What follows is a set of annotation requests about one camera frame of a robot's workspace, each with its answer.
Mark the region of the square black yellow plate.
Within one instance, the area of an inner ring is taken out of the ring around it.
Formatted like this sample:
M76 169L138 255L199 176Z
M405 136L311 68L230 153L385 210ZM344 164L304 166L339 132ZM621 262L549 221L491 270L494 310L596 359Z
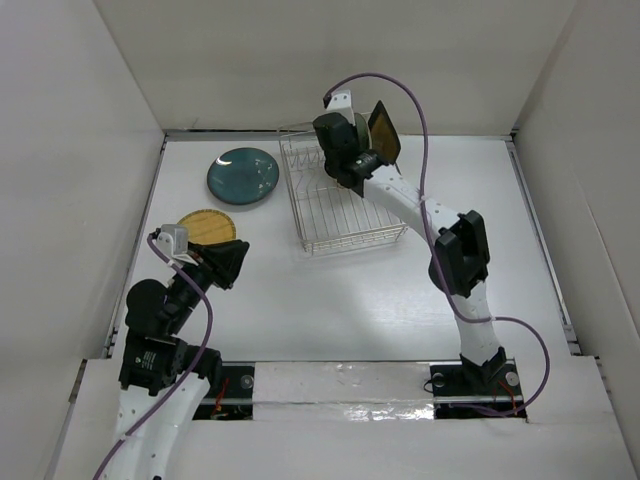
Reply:
M395 165L401 152L396 128L383 102L379 100L367 122L371 147L390 165Z

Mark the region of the round woven bamboo plate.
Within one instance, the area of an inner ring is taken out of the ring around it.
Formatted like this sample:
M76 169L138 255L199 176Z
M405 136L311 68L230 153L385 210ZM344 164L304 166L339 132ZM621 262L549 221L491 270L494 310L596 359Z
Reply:
M178 224L187 228L189 241L194 244L213 245L236 239L234 222L219 210L193 211L179 220Z

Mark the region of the round teal blossom plate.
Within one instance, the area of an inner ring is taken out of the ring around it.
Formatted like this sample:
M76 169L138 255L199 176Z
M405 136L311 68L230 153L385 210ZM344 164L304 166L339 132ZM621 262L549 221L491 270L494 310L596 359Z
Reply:
M266 199L276 188L280 169L264 150L240 147L218 156L210 165L206 185L218 200L236 206Z

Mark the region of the light green flower plate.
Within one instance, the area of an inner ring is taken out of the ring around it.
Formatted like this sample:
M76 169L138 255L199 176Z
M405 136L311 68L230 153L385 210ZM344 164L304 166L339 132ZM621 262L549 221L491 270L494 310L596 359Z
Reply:
M362 114L355 113L354 126L359 149L369 150L371 148L371 136L367 119Z

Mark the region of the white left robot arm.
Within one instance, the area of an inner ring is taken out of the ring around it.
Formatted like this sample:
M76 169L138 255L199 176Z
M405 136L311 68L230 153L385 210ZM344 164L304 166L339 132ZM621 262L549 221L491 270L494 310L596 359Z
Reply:
M222 387L221 354L208 345L214 309L207 291L233 287L249 243L187 243L165 253L160 247L172 241L160 231L146 242L174 275L141 280L127 294L118 418L96 479L166 478L200 402Z

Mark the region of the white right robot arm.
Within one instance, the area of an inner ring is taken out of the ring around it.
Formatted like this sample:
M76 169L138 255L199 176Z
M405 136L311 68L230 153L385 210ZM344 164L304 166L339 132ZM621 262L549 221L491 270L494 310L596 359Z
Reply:
M490 254L483 217L474 210L458 213L426 197L393 161L362 147L356 127L342 114L322 114L312 126L326 173L388 210L426 242L430 279L447 297L458 328L463 384L473 396L489 391L506 365L506 352L487 301Z

